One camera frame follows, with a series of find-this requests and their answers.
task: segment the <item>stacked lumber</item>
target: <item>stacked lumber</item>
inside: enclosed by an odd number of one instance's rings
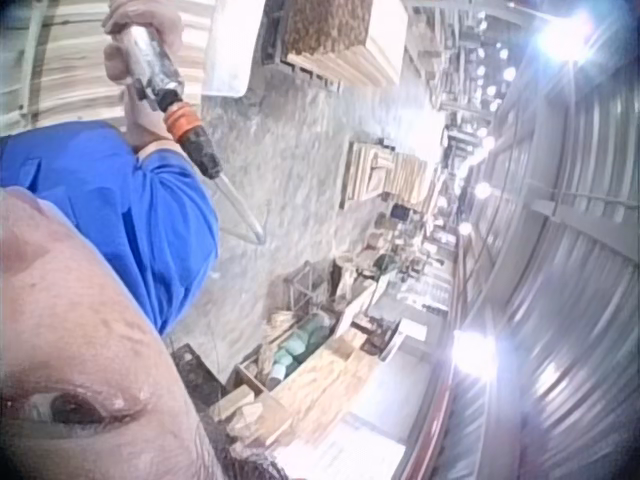
[[[387,173],[384,191],[395,195],[398,203],[413,208],[429,193],[434,165],[406,153],[394,153],[393,159],[394,168]]]
[[[286,60],[330,80],[400,81],[408,15],[400,0],[293,0]]]
[[[354,143],[347,162],[345,203],[367,200],[384,190],[387,171],[394,167],[393,153],[379,145]]]
[[[183,48],[174,61],[185,80],[185,100],[199,105],[215,0],[176,3],[184,32]],[[102,52],[110,38],[101,22],[108,8],[108,0],[49,3],[36,45],[21,46],[25,53],[35,47],[29,101],[21,109],[23,119],[28,117],[29,121],[12,120],[17,106],[3,108],[3,133],[71,120],[106,120],[116,127],[124,126],[123,88],[110,82],[104,72]],[[22,88],[20,83],[3,85],[3,94],[14,92],[20,97]]]

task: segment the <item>blue shirt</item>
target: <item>blue shirt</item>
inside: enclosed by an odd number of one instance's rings
[[[188,160],[166,149],[139,162],[104,122],[40,128],[0,145],[0,186],[58,207],[166,333],[218,257],[218,220]]]

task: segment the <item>concrete floor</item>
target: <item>concrete floor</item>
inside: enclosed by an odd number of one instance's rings
[[[379,199],[338,209],[349,142],[390,139],[399,151],[437,161],[444,115],[405,60],[401,84],[341,93],[255,65],[241,99],[212,99],[203,116],[228,177],[259,218],[267,245],[222,235],[220,258],[195,305],[171,334],[189,342],[223,381],[261,340],[261,325],[286,307],[282,278],[305,260],[326,260],[360,246]],[[222,225],[237,227],[216,197]]]

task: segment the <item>orange hose fitting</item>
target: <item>orange hose fitting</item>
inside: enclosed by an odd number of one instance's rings
[[[194,108],[186,102],[177,102],[164,115],[167,131],[178,142],[180,137],[194,127],[202,125],[202,120]]]

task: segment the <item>hand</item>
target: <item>hand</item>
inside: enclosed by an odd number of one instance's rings
[[[116,35],[128,25],[153,27],[170,56],[182,47],[182,19],[170,0],[110,0],[109,14],[102,22],[108,35]],[[125,53],[117,43],[104,49],[104,66],[109,80],[127,83],[130,80]]]

